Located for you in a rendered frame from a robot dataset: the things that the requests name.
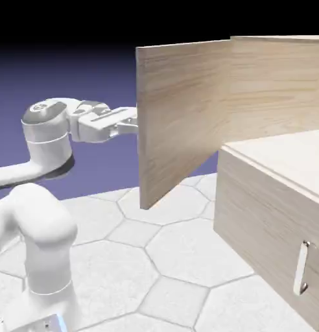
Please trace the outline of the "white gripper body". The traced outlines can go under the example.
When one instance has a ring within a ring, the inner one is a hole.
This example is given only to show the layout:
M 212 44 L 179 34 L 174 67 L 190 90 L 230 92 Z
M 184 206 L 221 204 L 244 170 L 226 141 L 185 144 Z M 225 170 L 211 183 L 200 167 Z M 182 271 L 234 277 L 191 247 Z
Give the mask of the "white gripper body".
M 75 127 L 71 126 L 71 139 L 74 142 L 102 143 L 117 134 L 117 122 L 129 117 L 137 117 L 137 108 L 123 106 L 112 110 L 96 106 L 81 115 Z

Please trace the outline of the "large light wood door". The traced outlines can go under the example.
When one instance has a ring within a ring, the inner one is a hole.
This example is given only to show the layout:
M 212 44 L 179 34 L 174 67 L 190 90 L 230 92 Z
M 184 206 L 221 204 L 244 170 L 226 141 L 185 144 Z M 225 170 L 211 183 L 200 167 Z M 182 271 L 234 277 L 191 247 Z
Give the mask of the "large light wood door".
M 136 48 L 139 203 L 151 208 L 216 151 L 231 40 Z

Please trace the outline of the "light wood cabinet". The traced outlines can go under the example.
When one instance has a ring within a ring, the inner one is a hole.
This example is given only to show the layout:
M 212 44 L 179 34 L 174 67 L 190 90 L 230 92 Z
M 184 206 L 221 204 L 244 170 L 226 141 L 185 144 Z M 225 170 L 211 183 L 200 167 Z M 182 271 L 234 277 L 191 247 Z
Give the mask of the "light wood cabinet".
M 232 39 L 228 147 L 319 198 L 319 36 Z

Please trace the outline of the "light wood drawer front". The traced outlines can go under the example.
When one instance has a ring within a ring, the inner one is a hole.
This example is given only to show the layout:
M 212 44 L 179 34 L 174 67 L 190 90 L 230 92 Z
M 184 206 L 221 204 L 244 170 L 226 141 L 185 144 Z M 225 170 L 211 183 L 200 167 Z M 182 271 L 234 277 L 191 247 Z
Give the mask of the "light wood drawer front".
M 217 166 L 215 231 L 319 331 L 319 198 L 228 147 Z M 300 246 L 309 241 L 307 290 L 293 292 Z

